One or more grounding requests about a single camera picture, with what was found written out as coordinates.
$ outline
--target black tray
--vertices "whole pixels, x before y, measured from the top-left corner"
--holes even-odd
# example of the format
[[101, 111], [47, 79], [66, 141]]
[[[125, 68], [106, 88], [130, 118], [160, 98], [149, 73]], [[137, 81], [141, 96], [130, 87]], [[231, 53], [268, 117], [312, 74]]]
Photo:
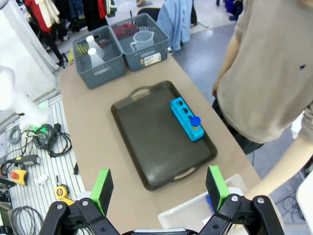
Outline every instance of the black tray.
[[205, 131], [201, 139], [189, 139], [170, 107], [178, 97], [174, 85], [164, 81], [137, 88], [111, 107], [143, 185], [150, 191], [190, 176], [217, 155]]

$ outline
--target gray plastic basket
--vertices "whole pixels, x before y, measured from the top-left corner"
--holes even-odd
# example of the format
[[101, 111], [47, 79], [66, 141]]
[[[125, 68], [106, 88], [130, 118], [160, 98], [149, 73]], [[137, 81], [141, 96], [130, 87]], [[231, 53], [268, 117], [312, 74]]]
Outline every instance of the gray plastic basket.
[[[160, 29], [148, 14], [140, 14], [133, 18], [111, 25], [120, 43], [130, 70], [137, 71], [156, 61], [167, 59], [168, 36]], [[130, 43], [139, 31], [154, 32], [154, 45], [142, 50], [133, 51]]]
[[[86, 38], [92, 35], [94, 40], [105, 52], [104, 64], [92, 68], [88, 55]], [[73, 42], [74, 60], [77, 74], [89, 88], [95, 88], [126, 73], [125, 63], [120, 45], [109, 26], [101, 27]]]

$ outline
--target brown cardboard surface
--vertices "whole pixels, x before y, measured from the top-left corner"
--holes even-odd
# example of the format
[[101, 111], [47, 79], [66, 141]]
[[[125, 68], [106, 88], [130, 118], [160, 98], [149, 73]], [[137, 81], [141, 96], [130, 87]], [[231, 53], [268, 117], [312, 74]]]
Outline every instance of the brown cardboard surface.
[[134, 89], [169, 80], [179, 90], [217, 147], [209, 164], [218, 165], [225, 179], [239, 173], [248, 188], [260, 179], [208, 101], [169, 56], [163, 62], [90, 90], [70, 66], [60, 73], [60, 86], [69, 134], [86, 190], [101, 168], [112, 171], [114, 190], [108, 218], [120, 233], [134, 228], [161, 228], [157, 215], [206, 191], [207, 165], [186, 180], [147, 191], [111, 114], [111, 106]]

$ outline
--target blue cap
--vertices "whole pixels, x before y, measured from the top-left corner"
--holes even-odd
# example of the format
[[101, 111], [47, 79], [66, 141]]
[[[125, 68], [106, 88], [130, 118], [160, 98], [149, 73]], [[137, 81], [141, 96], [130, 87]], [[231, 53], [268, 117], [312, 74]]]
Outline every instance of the blue cap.
[[192, 125], [192, 126], [200, 126], [200, 124], [201, 124], [201, 119], [200, 119], [200, 117], [198, 117], [198, 116], [193, 116], [193, 117], [190, 119], [190, 122], [191, 122], [191, 125]]

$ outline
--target black plug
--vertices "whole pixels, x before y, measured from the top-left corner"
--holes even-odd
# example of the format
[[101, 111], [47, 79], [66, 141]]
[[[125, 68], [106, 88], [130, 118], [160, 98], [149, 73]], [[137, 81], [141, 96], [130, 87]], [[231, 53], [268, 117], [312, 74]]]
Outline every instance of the black plug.
[[57, 132], [61, 132], [61, 124], [56, 123], [56, 124], [54, 124], [53, 128], [54, 128], [54, 130], [56, 130]]

